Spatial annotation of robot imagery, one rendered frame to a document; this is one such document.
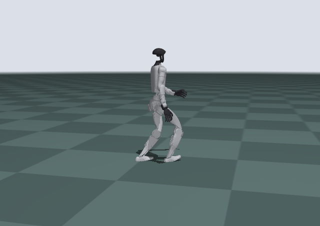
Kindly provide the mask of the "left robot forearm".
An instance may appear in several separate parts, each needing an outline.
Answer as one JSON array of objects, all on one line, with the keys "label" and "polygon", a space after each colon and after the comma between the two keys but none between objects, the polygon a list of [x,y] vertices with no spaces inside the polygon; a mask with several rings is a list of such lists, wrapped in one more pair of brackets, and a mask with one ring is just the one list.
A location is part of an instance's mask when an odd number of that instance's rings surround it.
[{"label": "left robot forearm", "polygon": [[165,87],[165,93],[168,94],[168,95],[175,95],[175,92],[173,92],[171,89]]}]

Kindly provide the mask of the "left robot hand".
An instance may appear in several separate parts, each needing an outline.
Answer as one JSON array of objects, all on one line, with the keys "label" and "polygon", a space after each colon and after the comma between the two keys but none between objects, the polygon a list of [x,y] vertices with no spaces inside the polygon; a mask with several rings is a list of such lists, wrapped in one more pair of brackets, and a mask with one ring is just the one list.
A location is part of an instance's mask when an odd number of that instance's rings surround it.
[{"label": "left robot hand", "polygon": [[[187,95],[186,93],[186,91],[184,91],[184,89],[180,89],[180,90],[171,90],[172,92],[175,92],[175,94],[174,94],[174,96],[175,95],[177,95],[177,96],[180,96],[180,97],[183,97],[183,96],[185,96],[185,95]],[[185,95],[184,95],[185,94]],[[185,96],[186,97],[186,96]],[[183,97],[183,98],[185,98],[185,97]]]}]

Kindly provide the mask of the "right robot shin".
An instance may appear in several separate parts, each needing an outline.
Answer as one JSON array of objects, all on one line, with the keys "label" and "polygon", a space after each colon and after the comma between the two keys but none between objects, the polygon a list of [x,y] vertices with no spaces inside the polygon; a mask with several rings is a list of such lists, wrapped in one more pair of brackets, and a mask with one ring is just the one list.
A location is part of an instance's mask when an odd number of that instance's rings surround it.
[{"label": "right robot shin", "polygon": [[172,157],[172,155],[174,154],[175,152],[175,149],[178,147],[180,141],[181,141],[181,138],[183,136],[183,133],[182,130],[180,128],[177,128],[175,130],[175,133],[174,135],[171,136],[171,139],[170,139],[170,143],[169,143],[169,150],[168,150],[168,153],[167,153],[167,158],[170,159],[170,157]]}]

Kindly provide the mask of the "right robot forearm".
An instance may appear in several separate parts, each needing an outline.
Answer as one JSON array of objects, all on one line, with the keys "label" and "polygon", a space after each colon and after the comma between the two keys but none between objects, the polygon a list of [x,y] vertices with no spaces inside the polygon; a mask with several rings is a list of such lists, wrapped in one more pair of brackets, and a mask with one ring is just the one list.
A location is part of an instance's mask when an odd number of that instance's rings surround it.
[{"label": "right robot forearm", "polygon": [[164,85],[161,85],[160,86],[160,92],[158,93],[159,95],[159,102],[160,102],[160,105],[163,105],[163,107],[167,107],[167,104],[166,104],[166,100],[165,100],[165,89],[166,87]]}]

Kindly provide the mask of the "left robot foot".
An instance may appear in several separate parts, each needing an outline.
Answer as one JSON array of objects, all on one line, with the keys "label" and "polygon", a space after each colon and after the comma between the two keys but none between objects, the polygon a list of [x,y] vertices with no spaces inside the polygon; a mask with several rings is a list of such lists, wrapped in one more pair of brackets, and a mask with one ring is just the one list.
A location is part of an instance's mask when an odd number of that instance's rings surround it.
[{"label": "left robot foot", "polygon": [[137,156],[136,158],[135,158],[135,161],[136,162],[141,162],[141,161],[148,161],[148,160],[152,160],[152,159],[154,159],[154,157],[153,156],[145,156],[145,155],[143,155],[143,157],[142,156]]}]

